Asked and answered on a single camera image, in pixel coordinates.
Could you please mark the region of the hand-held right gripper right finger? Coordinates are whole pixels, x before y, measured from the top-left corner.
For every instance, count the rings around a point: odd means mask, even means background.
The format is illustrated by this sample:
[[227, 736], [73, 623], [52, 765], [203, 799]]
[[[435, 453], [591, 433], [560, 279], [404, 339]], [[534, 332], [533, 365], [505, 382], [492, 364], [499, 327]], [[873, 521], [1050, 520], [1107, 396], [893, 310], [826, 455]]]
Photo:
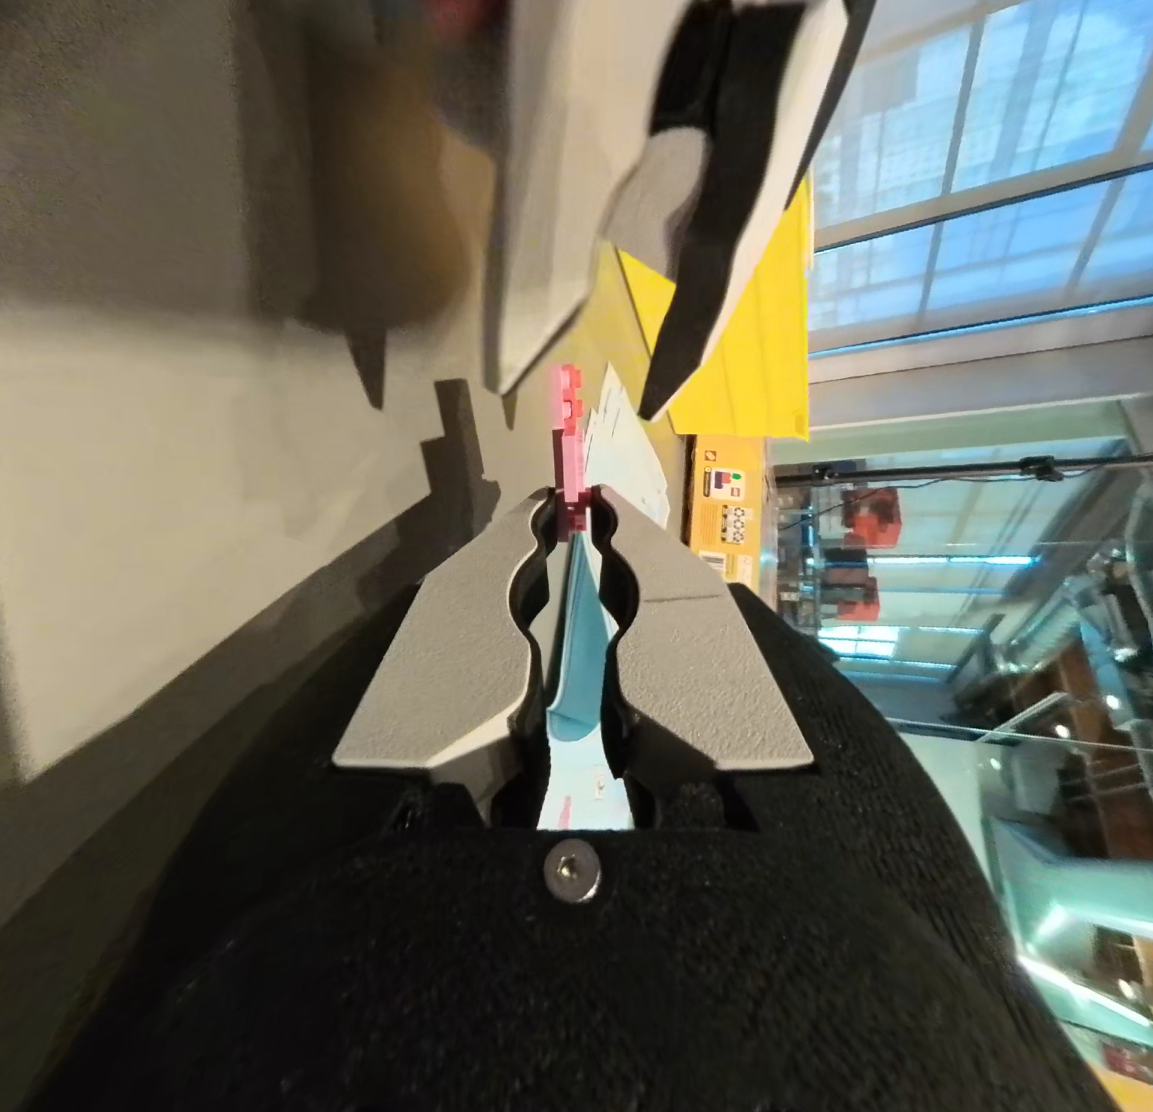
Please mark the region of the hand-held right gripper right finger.
[[613, 487], [593, 490], [599, 598], [613, 621], [601, 735], [631, 825], [656, 829], [705, 789], [722, 822], [739, 794], [813, 776], [816, 756], [723, 576]]

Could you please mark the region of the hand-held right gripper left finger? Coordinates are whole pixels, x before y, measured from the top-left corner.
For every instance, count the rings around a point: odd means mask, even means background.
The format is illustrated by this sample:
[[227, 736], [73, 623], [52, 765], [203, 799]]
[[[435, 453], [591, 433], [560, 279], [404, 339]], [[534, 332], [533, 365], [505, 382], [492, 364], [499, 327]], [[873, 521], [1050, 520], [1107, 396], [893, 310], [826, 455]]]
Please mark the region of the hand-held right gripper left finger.
[[468, 790], [537, 827], [551, 777], [541, 643], [554, 490], [534, 491], [429, 572], [333, 754], [341, 770]]

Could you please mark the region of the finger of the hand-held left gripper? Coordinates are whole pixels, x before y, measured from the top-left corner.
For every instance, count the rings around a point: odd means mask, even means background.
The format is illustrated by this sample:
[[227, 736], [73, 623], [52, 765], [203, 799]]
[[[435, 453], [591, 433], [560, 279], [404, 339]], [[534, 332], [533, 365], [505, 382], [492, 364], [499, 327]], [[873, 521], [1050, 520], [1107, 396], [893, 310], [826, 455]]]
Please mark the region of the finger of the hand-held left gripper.
[[721, 343], [804, 176], [848, 29], [844, 0], [694, 0], [677, 26], [604, 232], [674, 286], [644, 419]]
[[695, 1], [510, 0], [485, 295], [497, 394], [518, 389], [593, 292], [604, 228]]

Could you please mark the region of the light blue instruction booklet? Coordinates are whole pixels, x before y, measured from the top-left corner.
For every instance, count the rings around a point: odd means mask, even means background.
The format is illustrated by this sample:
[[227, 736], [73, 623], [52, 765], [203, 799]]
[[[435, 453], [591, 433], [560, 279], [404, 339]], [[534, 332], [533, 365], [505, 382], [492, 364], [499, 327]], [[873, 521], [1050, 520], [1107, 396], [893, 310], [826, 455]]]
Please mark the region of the light blue instruction booklet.
[[[607, 367], [599, 404], [584, 405], [584, 457], [589, 491], [607, 484], [660, 528], [670, 517], [668, 478], [620, 376]], [[546, 708], [551, 777], [539, 826], [548, 831], [627, 831], [632, 811], [624, 781], [605, 757], [603, 683], [617, 625], [600, 598], [601, 557], [586, 529], [558, 537], [564, 589]]]

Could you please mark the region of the long pink brick plate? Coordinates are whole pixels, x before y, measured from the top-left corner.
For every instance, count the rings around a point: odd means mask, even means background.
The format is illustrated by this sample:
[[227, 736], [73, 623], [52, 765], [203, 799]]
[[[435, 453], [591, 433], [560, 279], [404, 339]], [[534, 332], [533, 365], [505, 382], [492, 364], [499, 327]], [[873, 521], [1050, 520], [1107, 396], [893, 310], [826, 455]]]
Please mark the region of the long pink brick plate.
[[[586, 413], [583, 417], [583, 431], [586, 423]], [[558, 490], [556, 492], [556, 506], [558, 506], [558, 537], [567, 540], [575, 532], [580, 532], [586, 529], [587, 524], [587, 512], [589, 507], [589, 499], [592, 494], [589, 491], [589, 486], [587, 483], [586, 476], [586, 491], [582, 494], [579, 499], [567, 499], [564, 495], [560, 495]]]

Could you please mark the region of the yellow plastic bin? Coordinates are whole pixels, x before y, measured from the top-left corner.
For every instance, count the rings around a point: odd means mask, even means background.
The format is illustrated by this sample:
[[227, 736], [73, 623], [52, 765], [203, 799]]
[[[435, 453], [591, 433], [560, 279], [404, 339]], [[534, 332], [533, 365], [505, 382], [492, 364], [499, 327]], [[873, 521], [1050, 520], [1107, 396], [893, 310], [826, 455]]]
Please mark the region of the yellow plastic bin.
[[[752, 439], [811, 438], [809, 277], [813, 262], [809, 181], [788, 208], [713, 356], [657, 421], [680, 437], [717, 433]], [[584, 369], [599, 388], [616, 364], [641, 397], [672, 280], [613, 242], [600, 245], [593, 295], [554, 363]]]

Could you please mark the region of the grey desk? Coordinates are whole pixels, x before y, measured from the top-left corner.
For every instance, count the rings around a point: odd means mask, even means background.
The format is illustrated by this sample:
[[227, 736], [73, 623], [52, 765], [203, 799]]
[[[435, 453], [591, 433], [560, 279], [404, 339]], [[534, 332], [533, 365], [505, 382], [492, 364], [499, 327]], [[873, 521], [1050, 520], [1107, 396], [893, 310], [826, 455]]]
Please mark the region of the grey desk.
[[354, 619], [476, 408], [481, 77], [416, 0], [3, 0], [3, 927]]

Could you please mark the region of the red black tool case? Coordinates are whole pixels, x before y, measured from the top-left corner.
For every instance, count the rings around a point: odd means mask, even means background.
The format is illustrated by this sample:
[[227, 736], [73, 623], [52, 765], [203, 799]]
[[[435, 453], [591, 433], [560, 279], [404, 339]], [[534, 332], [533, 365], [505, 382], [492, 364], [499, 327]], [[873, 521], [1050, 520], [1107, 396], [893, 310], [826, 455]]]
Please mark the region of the red black tool case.
[[830, 618], [857, 625], [879, 619], [881, 592], [865, 547], [829, 547], [820, 585], [822, 606]]
[[841, 494], [842, 544], [887, 551], [901, 543], [901, 491], [893, 486], [852, 488]]

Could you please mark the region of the yellow toy box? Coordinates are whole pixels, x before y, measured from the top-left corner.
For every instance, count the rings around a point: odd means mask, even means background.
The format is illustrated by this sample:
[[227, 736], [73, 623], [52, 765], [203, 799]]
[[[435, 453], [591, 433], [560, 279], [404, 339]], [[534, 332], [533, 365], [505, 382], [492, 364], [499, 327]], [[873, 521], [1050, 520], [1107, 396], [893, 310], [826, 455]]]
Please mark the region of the yellow toy box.
[[691, 447], [685, 543], [727, 584], [760, 593], [771, 582], [775, 547], [768, 443], [699, 434]]

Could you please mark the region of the glass partition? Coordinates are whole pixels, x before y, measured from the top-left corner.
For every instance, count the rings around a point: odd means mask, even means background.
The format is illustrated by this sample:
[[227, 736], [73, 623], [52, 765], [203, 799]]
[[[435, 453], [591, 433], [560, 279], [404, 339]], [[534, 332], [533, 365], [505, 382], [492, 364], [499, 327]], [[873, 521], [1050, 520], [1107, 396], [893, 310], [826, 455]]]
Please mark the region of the glass partition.
[[1147, 401], [852, 427], [771, 457], [771, 594], [887, 717], [968, 838], [1017, 961], [1090, 1055], [1151, 1072], [1151, 468], [889, 484], [874, 623], [830, 618], [841, 494], [776, 472], [1151, 454]]

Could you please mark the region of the black pole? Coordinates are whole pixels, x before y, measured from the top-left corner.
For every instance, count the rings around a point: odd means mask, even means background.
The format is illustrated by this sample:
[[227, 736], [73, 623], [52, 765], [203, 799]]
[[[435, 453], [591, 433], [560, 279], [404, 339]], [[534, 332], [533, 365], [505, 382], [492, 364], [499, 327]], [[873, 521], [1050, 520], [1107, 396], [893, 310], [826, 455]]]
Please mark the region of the black pole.
[[1096, 471], [1151, 468], [1152, 455], [1058, 458], [1024, 457], [1017, 461], [969, 462], [947, 466], [901, 466], [865, 468], [846, 462], [815, 466], [807, 472], [776, 472], [775, 484], [785, 487], [822, 487], [840, 484], [902, 484], [936, 482], [1026, 480], [1062, 483], [1075, 475]]

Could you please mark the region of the window with black frame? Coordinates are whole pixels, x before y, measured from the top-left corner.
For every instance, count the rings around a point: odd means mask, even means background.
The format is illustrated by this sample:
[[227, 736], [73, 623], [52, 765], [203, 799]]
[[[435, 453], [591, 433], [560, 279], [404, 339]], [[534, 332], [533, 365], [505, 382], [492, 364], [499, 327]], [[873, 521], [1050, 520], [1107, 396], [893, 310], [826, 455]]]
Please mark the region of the window with black frame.
[[811, 348], [1151, 307], [1152, 0], [877, 0], [813, 163]]

